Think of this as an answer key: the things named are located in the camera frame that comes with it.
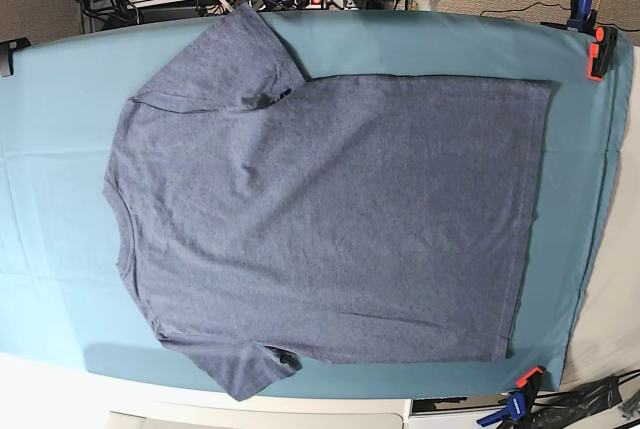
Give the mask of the blue-grey T-shirt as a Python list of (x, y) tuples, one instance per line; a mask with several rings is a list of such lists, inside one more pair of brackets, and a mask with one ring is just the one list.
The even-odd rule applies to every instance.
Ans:
[(253, 10), (125, 103), (117, 267), (162, 346), (237, 400), (300, 367), (507, 355), (551, 85), (307, 79)]

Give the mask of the teal table cloth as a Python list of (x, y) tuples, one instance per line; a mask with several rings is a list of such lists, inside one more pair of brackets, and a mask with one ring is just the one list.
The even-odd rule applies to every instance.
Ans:
[[(537, 217), (509, 357), (495, 363), (328, 365), (304, 362), (271, 396), (409, 399), (495, 394), (534, 365), (556, 389), (578, 345), (584, 299), (605, 274), (605, 248), (639, 206), (622, 173), (638, 116), (639, 55), (620, 39), (604, 80), (586, 76), (587, 37), (504, 19), (442, 13), (266, 14), (311, 77), (382, 72), (549, 80)], [(209, 26), (149, 24), (19, 51), (1, 82), (1, 349), (131, 381), (215, 390), (165, 350), (124, 289), (119, 233), (102, 194), (125, 100)]]

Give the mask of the orange blue clamp bottom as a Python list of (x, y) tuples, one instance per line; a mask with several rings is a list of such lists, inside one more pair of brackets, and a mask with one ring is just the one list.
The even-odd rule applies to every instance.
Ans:
[(506, 399), (504, 407), (476, 421), (481, 428), (523, 428), (531, 420), (532, 407), (541, 388), (544, 366), (534, 366), (516, 382), (516, 390)]

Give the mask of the orange black clamp top right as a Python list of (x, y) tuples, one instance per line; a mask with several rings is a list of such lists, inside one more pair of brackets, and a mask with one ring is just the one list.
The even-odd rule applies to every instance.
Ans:
[(601, 82), (606, 75), (615, 53), (619, 32), (614, 27), (597, 27), (595, 41), (590, 44), (587, 60), (587, 78)]

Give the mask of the blue black clamp top right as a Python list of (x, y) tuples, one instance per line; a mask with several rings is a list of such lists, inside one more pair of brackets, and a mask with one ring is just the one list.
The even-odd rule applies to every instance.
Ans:
[(597, 11), (592, 7), (592, 2), (593, 0), (570, 0), (570, 16), (566, 23), (541, 22), (541, 25), (594, 36)]

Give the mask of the black clamp left edge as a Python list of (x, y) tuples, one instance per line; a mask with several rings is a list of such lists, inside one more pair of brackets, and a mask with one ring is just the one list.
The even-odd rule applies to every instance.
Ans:
[(14, 74), (14, 53), (31, 46), (27, 37), (6, 40), (0, 43), (0, 74), (10, 77)]

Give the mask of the power strip with red switch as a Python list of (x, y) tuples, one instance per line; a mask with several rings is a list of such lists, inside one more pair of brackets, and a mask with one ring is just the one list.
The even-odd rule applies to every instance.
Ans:
[(251, 6), (258, 12), (344, 10), (343, 0), (257, 0)]

